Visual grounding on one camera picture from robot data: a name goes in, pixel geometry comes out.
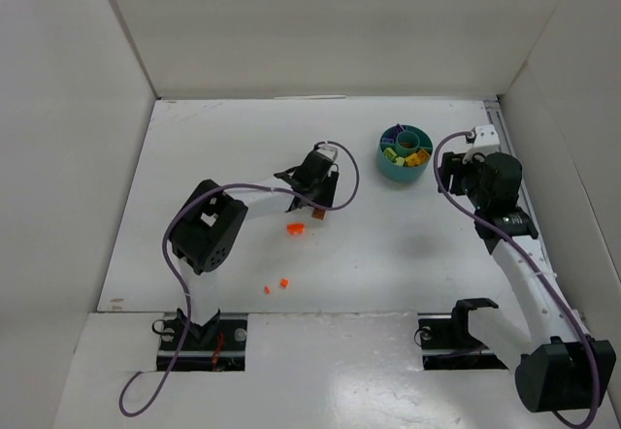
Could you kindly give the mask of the yellow orange lego brick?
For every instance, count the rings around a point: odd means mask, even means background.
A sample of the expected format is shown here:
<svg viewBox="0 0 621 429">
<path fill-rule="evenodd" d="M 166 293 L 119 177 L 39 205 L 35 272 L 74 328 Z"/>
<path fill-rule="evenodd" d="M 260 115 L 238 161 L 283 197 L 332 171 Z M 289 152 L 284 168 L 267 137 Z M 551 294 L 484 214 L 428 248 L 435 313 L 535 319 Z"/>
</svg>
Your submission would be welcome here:
<svg viewBox="0 0 621 429">
<path fill-rule="evenodd" d="M 426 164 L 432 157 L 432 151 L 427 148 L 420 148 L 418 151 L 410 154 L 405 158 L 405 164 L 407 167 L 420 167 Z"/>
</svg>

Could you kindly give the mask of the green square lego brick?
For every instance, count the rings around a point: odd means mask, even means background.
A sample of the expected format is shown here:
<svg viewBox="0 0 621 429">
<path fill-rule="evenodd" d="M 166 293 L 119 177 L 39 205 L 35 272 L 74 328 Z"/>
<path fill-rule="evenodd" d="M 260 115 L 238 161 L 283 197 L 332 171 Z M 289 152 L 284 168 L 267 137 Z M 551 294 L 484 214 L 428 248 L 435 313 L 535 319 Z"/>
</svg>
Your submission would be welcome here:
<svg viewBox="0 0 621 429">
<path fill-rule="evenodd" d="M 396 160 L 396 158 L 398 157 L 397 152 L 392 149 L 392 148 L 386 148 L 383 151 L 383 155 L 388 158 L 390 161 L 394 162 Z"/>
</svg>

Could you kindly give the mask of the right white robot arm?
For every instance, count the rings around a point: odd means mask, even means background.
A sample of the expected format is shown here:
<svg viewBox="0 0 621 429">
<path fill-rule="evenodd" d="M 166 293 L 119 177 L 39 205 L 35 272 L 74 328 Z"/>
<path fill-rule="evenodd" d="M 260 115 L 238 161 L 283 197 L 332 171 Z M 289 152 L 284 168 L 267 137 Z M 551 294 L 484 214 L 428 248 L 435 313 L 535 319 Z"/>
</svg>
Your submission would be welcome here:
<svg viewBox="0 0 621 429">
<path fill-rule="evenodd" d="M 616 353 L 596 340 L 572 311 L 543 258 L 539 233 L 518 205 L 522 166 L 502 152 L 447 152 L 436 158 L 438 190 L 447 200 L 465 196 L 468 216 L 501 268 L 528 326 L 522 334 L 488 299 L 469 301 L 465 333 L 494 351 L 512 371 L 517 394 L 532 413 L 585 410 L 602 404 Z"/>
</svg>

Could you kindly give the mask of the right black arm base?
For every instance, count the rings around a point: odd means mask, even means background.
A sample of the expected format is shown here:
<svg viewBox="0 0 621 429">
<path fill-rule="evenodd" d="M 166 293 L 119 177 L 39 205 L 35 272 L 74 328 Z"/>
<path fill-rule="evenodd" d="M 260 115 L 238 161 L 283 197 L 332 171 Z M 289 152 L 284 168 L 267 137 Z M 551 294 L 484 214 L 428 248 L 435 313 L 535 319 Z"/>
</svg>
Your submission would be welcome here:
<svg viewBox="0 0 621 429">
<path fill-rule="evenodd" d="M 470 312 L 497 310 L 487 298 L 458 300 L 450 313 L 419 313 L 414 341 L 422 351 L 424 371 L 505 370 L 505 364 L 469 330 Z"/>
</svg>

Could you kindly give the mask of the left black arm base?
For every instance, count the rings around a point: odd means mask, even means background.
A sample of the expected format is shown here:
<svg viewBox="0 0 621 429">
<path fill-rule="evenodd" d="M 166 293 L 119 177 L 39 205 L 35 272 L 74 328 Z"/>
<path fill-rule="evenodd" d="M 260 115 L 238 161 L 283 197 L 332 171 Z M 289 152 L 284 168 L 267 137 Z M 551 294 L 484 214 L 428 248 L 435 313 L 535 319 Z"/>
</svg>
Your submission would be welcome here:
<svg viewBox="0 0 621 429">
<path fill-rule="evenodd" d="M 173 360 L 186 316 L 181 309 L 151 324 L 151 332 L 159 338 L 156 369 L 165 371 Z M 246 314 L 222 314 L 200 326 L 190 322 L 173 372 L 242 372 L 245 369 L 247 339 Z"/>
</svg>

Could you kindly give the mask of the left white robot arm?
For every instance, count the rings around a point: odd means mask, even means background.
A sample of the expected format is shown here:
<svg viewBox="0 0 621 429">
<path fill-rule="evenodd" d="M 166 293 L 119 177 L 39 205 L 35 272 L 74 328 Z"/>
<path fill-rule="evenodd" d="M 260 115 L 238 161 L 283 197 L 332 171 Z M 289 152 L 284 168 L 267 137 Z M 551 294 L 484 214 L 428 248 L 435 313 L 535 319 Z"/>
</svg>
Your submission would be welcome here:
<svg viewBox="0 0 621 429">
<path fill-rule="evenodd" d="M 256 184 L 220 186 L 201 181 L 167 229 L 172 252 L 166 263 L 175 269 L 186 310 L 166 323 L 185 350 L 203 350 L 221 332 L 216 270 L 231 254 L 245 221 L 286 214 L 307 206 L 330 208 L 339 173 L 338 151 L 315 147 L 302 164 Z"/>
</svg>

